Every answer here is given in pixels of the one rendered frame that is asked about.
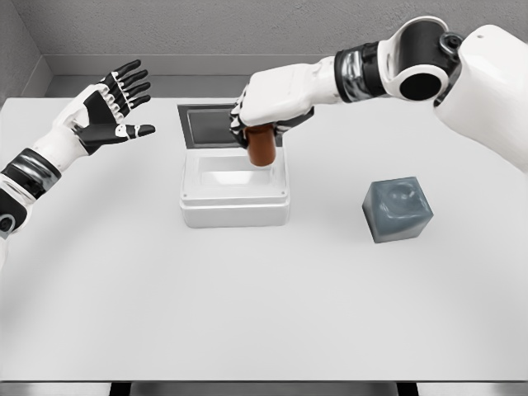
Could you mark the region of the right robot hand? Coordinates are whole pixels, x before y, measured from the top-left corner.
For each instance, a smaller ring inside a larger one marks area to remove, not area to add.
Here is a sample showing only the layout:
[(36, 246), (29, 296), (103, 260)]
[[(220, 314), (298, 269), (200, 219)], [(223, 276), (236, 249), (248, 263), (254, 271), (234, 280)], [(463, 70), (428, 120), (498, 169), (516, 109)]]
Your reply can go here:
[(238, 145), (248, 147), (247, 127), (270, 124), (277, 136), (314, 116), (305, 84), (319, 68), (319, 64), (292, 64), (253, 74), (229, 113), (229, 131)]

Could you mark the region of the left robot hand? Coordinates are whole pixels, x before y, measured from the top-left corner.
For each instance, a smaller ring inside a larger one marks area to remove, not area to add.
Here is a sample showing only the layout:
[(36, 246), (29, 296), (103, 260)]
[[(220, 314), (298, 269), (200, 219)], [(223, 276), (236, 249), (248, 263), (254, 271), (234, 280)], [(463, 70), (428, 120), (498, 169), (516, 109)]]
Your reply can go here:
[(127, 125), (124, 118), (148, 102), (151, 87), (148, 71), (136, 59), (109, 72), (102, 80), (80, 92), (55, 118), (91, 155), (101, 146), (120, 144), (156, 131), (153, 125)]

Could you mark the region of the brown cylindrical bottle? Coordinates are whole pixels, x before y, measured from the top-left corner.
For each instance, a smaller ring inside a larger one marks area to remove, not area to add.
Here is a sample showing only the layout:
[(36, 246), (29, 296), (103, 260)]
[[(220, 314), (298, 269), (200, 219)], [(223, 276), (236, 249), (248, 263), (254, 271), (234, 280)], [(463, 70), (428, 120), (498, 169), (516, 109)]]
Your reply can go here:
[(271, 165), (276, 159), (276, 141), (273, 124), (247, 127), (244, 130), (247, 153), (251, 164), (257, 167)]

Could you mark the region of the white box lid, dark inside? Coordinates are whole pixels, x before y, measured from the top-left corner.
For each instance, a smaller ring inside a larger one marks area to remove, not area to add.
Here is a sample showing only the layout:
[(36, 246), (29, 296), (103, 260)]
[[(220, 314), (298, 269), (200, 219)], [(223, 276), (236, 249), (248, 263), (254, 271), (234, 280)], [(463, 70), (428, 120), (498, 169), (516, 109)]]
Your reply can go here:
[(178, 104), (187, 149), (239, 148), (229, 132), (233, 103)]

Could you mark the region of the white storage box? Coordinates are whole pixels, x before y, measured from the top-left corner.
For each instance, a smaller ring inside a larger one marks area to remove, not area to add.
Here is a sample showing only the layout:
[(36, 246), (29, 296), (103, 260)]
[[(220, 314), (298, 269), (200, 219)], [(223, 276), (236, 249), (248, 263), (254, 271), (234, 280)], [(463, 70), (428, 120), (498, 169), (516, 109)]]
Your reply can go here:
[(194, 229), (286, 224), (290, 186), (285, 150), (265, 167), (250, 163), (242, 148), (186, 151), (180, 207)]

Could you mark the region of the grey cube block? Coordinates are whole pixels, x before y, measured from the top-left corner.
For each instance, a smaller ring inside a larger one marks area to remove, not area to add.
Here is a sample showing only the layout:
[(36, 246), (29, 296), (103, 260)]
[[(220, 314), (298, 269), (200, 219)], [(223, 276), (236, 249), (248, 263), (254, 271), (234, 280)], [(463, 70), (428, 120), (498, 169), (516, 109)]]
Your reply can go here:
[(371, 182), (362, 209), (375, 243), (417, 238), (434, 216), (416, 177)]

